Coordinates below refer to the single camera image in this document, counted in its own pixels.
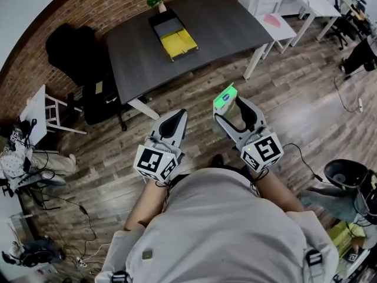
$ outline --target gray shirt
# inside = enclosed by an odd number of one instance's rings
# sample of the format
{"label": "gray shirt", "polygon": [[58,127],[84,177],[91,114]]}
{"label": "gray shirt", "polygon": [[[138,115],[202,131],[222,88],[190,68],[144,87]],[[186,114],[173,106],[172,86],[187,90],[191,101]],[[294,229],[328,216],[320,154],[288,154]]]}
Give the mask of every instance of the gray shirt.
{"label": "gray shirt", "polygon": [[330,282],[338,252],[313,212],[284,213],[225,169],[201,169],[175,186],[146,229],[117,232],[96,283],[127,270],[128,281],[302,282],[308,244]]}

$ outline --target wooden floor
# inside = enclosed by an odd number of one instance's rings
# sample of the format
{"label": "wooden floor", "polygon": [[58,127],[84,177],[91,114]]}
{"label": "wooden floor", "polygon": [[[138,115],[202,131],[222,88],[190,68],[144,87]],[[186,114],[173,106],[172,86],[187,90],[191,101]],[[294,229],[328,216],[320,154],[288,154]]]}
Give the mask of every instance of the wooden floor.
{"label": "wooden floor", "polygon": [[[302,25],[297,19],[289,21],[296,30]],[[363,71],[342,84],[338,63],[342,55],[349,55],[352,47],[340,52],[335,40],[317,42],[315,36],[321,27],[322,22],[316,22],[298,45],[283,55],[272,49],[249,81],[242,75],[250,52],[201,68],[147,94],[152,98],[148,105],[159,114],[178,108],[188,111],[187,135],[182,145],[186,156],[178,172],[205,167],[217,153],[223,154],[231,165],[242,165],[232,150],[233,143],[212,119],[212,101],[230,83],[234,83],[240,96],[262,109],[281,144],[294,142],[301,147],[316,173],[323,175],[324,165],[337,158],[356,160],[375,168],[377,73]],[[343,109],[334,88],[334,78],[341,85],[348,108],[357,106],[357,95],[362,98],[361,115]],[[116,118],[96,126],[86,126],[81,120],[77,128],[86,129],[88,135],[65,133],[59,141],[63,153],[76,154],[79,169],[68,178],[66,187],[50,192],[79,203],[88,211],[97,240],[87,242],[86,258],[100,245],[111,242],[113,233],[122,228],[144,186],[132,165],[137,146],[144,142],[153,120],[136,110],[127,112],[124,119],[127,119],[127,132],[121,131]],[[274,171],[295,194],[317,184],[294,147],[286,148]],[[77,206],[51,199],[47,206],[60,205],[61,209],[45,212],[27,198],[25,205],[35,215],[34,222],[42,235],[49,235],[61,246],[65,245],[68,256],[80,255],[72,246],[83,253],[84,241],[93,235],[88,218]],[[333,219],[322,210],[311,208],[328,228]],[[89,260],[99,263],[88,264],[82,272],[86,279],[93,280],[107,249],[108,246],[104,246]],[[81,277],[69,260],[56,265],[56,269],[60,278]]]}

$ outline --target white chair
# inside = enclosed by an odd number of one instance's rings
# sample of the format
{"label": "white chair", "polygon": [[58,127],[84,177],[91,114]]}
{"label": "white chair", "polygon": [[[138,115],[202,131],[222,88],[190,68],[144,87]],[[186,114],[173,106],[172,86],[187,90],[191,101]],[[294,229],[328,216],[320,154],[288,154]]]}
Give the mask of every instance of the white chair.
{"label": "white chair", "polygon": [[[276,43],[281,53],[285,52],[289,44],[295,38],[295,31],[288,25],[288,23],[277,12],[279,11],[282,0],[257,0],[255,3],[254,17],[265,28],[265,30],[273,38],[262,55],[262,59],[267,57],[272,46]],[[285,46],[282,46],[279,41],[287,40]]]}

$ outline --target black office chair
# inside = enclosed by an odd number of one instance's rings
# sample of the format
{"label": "black office chair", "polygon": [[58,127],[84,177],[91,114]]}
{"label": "black office chair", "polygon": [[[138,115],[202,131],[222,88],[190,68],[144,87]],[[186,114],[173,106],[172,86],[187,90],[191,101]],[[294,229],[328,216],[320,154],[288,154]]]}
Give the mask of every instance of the black office chair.
{"label": "black office chair", "polygon": [[[334,7],[338,12],[340,12],[339,0],[335,0]],[[331,26],[331,29],[333,32],[327,34],[326,36],[337,36],[340,42],[339,50],[343,50],[344,46],[348,46],[348,42],[344,38],[345,35],[347,35],[352,41],[355,41],[358,35],[358,30],[345,18],[345,16],[339,17]]]}
{"label": "black office chair", "polygon": [[79,87],[79,101],[68,96],[68,110],[83,107],[85,121],[97,124],[117,115],[123,131],[122,106],[118,96],[107,47],[99,43],[93,29],[83,26],[73,29],[68,24],[58,27],[46,41],[48,61],[60,69]]}

